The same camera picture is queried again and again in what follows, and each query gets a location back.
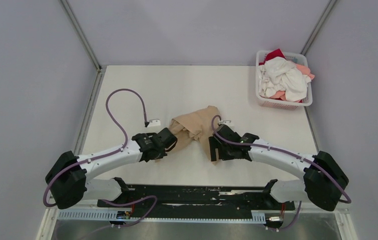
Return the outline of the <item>beige t-shirt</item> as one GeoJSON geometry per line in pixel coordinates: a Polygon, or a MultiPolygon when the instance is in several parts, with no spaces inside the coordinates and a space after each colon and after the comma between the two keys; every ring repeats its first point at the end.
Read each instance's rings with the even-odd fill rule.
{"type": "Polygon", "coordinates": [[[192,142],[198,142],[206,157],[211,160],[209,138],[213,135],[212,128],[218,128],[218,120],[213,120],[220,111],[209,105],[206,108],[174,117],[168,129],[177,138],[177,143],[170,152],[178,152],[188,147],[192,142]]]}

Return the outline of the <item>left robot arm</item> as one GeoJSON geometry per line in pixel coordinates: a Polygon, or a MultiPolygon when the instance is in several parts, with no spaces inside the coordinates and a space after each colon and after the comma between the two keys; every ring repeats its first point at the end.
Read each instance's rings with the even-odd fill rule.
{"type": "Polygon", "coordinates": [[[124,165],[162,159],[177,141],[177,137],[164,128],[158,133],[138,133],[122,145],[97,153],[74,155],[67,151],[45,177],[46,193],[51,194],[54,203],[44,199],[44,204],[63,210],[83,200],[102,200],[124,207],[130,199],[125,182],[120,177],[97,177],[124,165]]]}

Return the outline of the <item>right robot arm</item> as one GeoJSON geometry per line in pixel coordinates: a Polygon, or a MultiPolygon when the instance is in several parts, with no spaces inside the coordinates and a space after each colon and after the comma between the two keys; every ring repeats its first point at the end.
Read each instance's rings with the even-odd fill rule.
{"type": "Polygon", "coordinates": [[[299,153],[270,144],[251,133],[239,135],[220,124],[209,137],[211,160],[247,160],[263,163],[296,177],[270,180],[262,195],[263,204],[274,209],[285,202],[310,202],[332,212],[338,203],[351,203],[345,189],[347,175],[327,152],[299,153]]]}

